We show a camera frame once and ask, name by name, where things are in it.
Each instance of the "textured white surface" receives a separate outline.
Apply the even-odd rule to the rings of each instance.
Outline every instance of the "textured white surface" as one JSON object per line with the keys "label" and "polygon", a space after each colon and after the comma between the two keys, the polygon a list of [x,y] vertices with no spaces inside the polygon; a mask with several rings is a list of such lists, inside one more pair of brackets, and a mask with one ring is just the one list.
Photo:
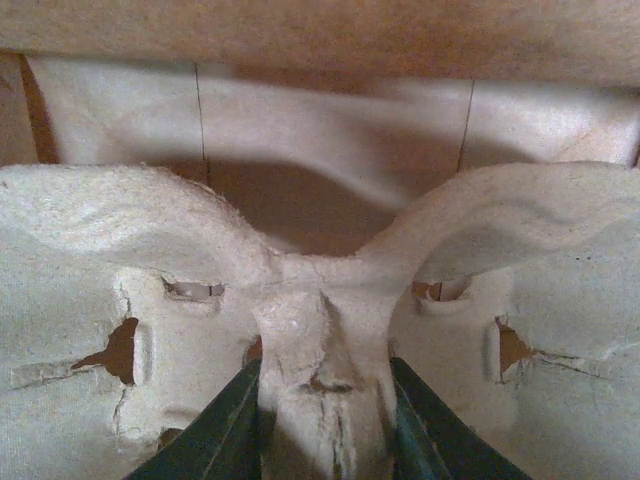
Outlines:
{"label": "textured white surface", "polygon": [[[120,478],[153,451],[162,429],[184,427],[211,400],[254,335],[284,342],[265,343],[267,364],[273,354],[296,365],[281,353],[299,343],[296,328],[331,331],[336,315],[346,335],[338,347],[325,348],[321,329],[304,338],[315,360],[299,377],[269,370],[262,381],[261,402],[280,412],[279,432],[299,434],[304,448],[318,439],[326,447],[331,437],[317,436],[313,421],[299,431],[287,420],[299,405],[291,382],[304,383],[328,362],[340,381],[363,386],[351,399],[370,411],[377,393],[367,385],[388,382],[392,317],[396,354],[536,478],[640,471],[636,172],[601,165],[473,172],[423,197],[367,243],[405,202],[454,174],[461,147],[463,167],[633,164],[633,91],[476,82],[472,95],[466,81],[394,80],[345,95],[326,85],[320,93],[239,82],[213,66],[196,76],[189,65],[51,58],[30,65],[62,163],[145,160],[208,179],[271,236],[255,233],[206,189],[152,170],[0,171],[3,404],[41,409],[19,421],[3,416],[11,433],[2,437],[0,477],[86,478],[91,469],[96,478]],[[8,145],[5,152],[22,144]],[[20,155],[3,161],[31,161]],[[276,243],[337,255],[367,246],[332,259],[284,255]],[[407,291],[416,272],[429,282],[486,273],[460,299],[428,302],[419,315]],[[179,300],[163,279],[222,283],[225,291],[221,299]],[[318,302],[329,313],[316,318],[308,311]],[[282,323],[287,315],[274,305],[301,323]],[[104,348],[128,315],[140,319],[136,386],[123,390],[101,368],[71,375],[69,365]],[[504,384],[496,316],[546,352],[514,366]],[[88,395],[78,394],[83,388]],[[300,415],[313,418],[312,407]],[[36,436],[30,450],[25,439]],[[368,446],[358,435],[351,440],[363,455],[384,458],[376,443],[384,436]],[[64,441],[70,460],[50,458]],[[47,461],[29,461],[30,452]]]}

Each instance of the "hole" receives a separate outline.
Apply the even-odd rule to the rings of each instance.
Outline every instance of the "hole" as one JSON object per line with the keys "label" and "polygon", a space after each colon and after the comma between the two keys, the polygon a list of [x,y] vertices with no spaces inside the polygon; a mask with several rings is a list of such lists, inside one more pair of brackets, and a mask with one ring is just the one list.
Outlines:
{"label": "hole", "polygon": [[258,335],[249,348],[244,352],[244,358],[242,359],[242,366],[247,366],[253,360],[262,358],[262,337]]}
{"label": "hole", "polygon": [[430,298],[436,302],[452,302],[458,300],[470,286],[471,277],[460,277],[433,285],[413,282],[411,292],[418,297]]}
{"label": "hole", "polygon": [[134,385],[133,381],[133,336],[138,326],[137,318],[125,318],[122,325],[109,335],[107,347],[98,353],[83,358],[71,367],[72,370],[88,365],[102,365],[114,377],[125,385]]}
{"label": "hole", "polygon": [[500,373],[506,372],[514,363],[531,358],[538,353],[529,348],[515,330],[500,323],[497,318],[496,324],[500,330]]}
{"label": "hole", "polygon": [[221,297],[224,294],[224,285],[203,285],[201,283],[176,282],[169,283],[166,280],[164,288],[174,300],[187,300],[191,302],[206,302],[210,298]]}
{"label": "hole", "polygon": [[440,301],[440,291],[442,289],[441,283],[430,285],[428,283],[413,282],[411,284],[411,293],[417,297],[428,298],[431,297],[436,302]]}
{"label": "hole", "polygon": [[158,439],[158,451],[173,442],[183,431],[179,428],[165,428]]}

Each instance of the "wooden board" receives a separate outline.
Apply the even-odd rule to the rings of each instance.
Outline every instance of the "wooden board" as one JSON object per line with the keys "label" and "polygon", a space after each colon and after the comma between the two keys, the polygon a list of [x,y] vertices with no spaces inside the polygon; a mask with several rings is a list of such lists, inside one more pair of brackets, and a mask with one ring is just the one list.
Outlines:
{"label": "wooden board", "polygon": [[640,84],[635,0],[0,0],[0,49]]}

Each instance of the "green fabric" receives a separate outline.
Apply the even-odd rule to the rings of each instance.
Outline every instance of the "green fabric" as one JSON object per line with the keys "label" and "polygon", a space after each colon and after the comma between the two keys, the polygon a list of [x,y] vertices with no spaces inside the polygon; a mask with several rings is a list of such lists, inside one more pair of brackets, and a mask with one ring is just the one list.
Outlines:
{"label": "green fabric", "polygon": [[[529,479],[480,439],[400,358],[395,480]],[[194,422],[126,480],[259,480],[260,361],[242,369]]]}
{"label": "green fabric", "polygon": [[395,479],[529,477],[468,428],[400,358],[391,359],[397,406]]}
{"label": "green fabric", "polygon": [[126,480],[259,480],[260,361],[238,373],[173,442]]}

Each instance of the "brown exposed material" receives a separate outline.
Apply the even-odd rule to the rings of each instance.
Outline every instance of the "brown exposed material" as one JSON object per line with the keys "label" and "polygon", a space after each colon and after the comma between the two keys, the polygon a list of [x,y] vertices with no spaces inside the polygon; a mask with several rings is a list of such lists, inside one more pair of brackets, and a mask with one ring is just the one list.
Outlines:
{"label": "brown exposed material", "polygon": [[434,300],[440,300],[440,292],[442,291],[442,283],[436,283],[429,285],[428,283],[413,282],[411,284],[411,293],[417,297],[427,298],[427,292],[429,296]]}
{"label": "brown exposed material", "polygon": [[183,430],[179,428],[165,429],[158,439],[158,451],[162,450],[164,447],[173,442],[182,432]]}
{"label": "brown exposed material", "polygon": [[103,351],[89,355],[71,369],[77,369],[88,365],[104,365],[107,372],[120,378],[125,385],[133,385],[133,335],[138,326],[137,318],[126,318],[122,325],[109,335],[107,348]]}
{"label": "brown exposed material", "polygon": [[496,321],[500,330],[500,372],[504,373],[514,363],[525,358],[533,357],[536,350],[532,350],[524,343],[515,330]]}
{"label": "brown exposed material", "polygon": [[335,385],[333,382],[325,383],[322,374],[316,371],[309,380],[309,383],[303,385],[302,389],[315,393],[349,393],[353,390],[353,387],[347,384]]}
{"label": "brown exposed material", "polygon": [[176,282],[170,283],[162,280],[164,288],[170,298],[190,300],[194,302],[206,302],[211,297],[220,297],[224,294],[224,285],[203,285],[201,283]]}
{"label": "brown exposed material", "polygon": [[260,358],[262,358],[262,337],[258,336],[249,348],[247,348],[247,351],[244,352],[243,364],[247,365],[253,360],[258,360]]}
{"label": "brown exposed material", "polygon": [[0,49],[370,75],[640,83],[640,3],[0,1]]}

